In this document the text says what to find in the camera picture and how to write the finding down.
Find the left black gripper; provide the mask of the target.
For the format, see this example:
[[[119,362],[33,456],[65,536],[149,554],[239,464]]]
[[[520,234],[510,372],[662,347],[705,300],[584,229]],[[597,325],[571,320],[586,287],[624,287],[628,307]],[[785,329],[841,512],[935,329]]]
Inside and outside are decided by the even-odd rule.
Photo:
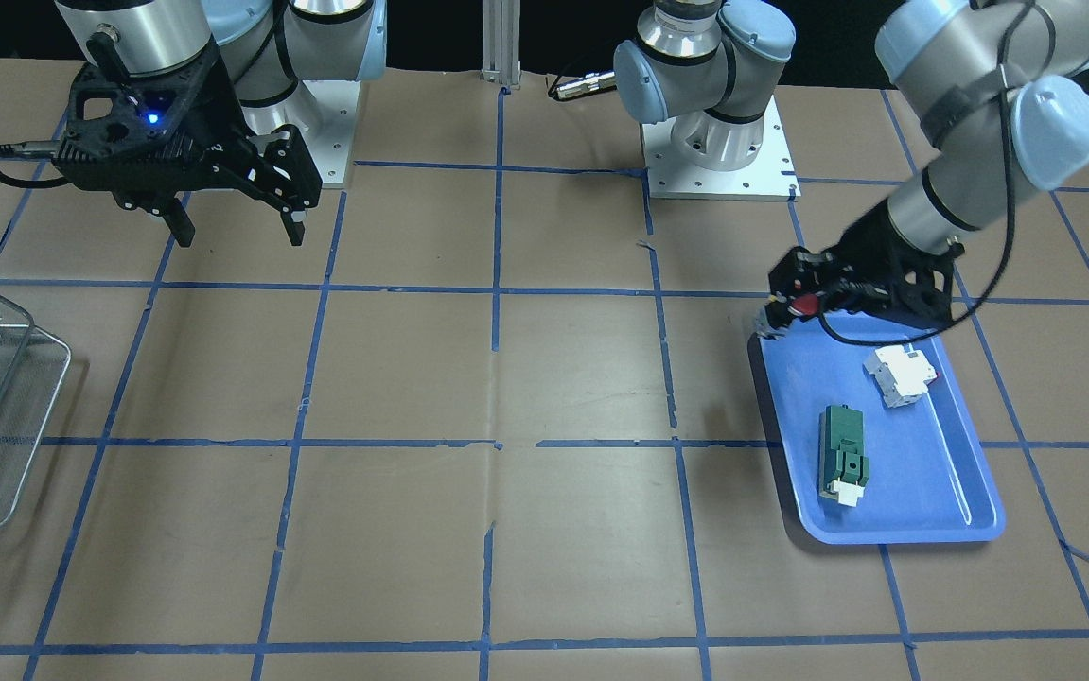
[[[841,264],[855,281],[885,293],[862,299],[864,313],[913,328],[943,329],[954,319],[955,260],[964,252],[960,244],[939,254],[916,250],[900,236],[888,204],[878,202],[829,250],[791,247],[767,281],[773,296],[805,296],[837,281]]]

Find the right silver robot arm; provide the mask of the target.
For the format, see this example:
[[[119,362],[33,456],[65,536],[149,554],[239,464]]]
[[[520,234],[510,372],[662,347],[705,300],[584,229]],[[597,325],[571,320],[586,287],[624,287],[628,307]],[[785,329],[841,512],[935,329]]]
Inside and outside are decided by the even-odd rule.
[[[234,190],[305,240],[326,174],[326,115],[313,81],[376,80],[384,1],[60,1],[85,64],[51,154],[56,171],[148,212],[189,246],[180,197]]]

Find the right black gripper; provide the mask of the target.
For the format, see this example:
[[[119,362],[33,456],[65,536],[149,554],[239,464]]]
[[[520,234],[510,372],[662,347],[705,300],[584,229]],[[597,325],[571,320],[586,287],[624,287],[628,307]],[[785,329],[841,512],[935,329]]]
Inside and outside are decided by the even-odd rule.
[[[73,186],[111,191],[161,219],[178,246],[197,230],[178,191],[235,189],[279,212],[290,245],[305,242],[323,181],[296,125],[253,135],[215,40],[185,64],[137,75],[117,42],[89,40],[52,165]]]

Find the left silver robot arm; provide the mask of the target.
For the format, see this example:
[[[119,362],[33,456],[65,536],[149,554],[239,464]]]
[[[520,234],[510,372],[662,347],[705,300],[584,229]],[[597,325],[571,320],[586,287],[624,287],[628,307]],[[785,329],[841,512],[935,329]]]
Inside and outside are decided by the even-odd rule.
[[[764,1],[656,1],[612,57],[623,107],[670,124],[687,163],[750,165],[764,107],[796,31]],[[891,90],[933,158],[825,250],[792,247],[768,275],[759,333],[862,313],[921,335],[946,331],[965,241],[1003,224],[984,302],[1010,267],[1023,203],[1089,166],[1089,1],[904,1],[874,36]]]

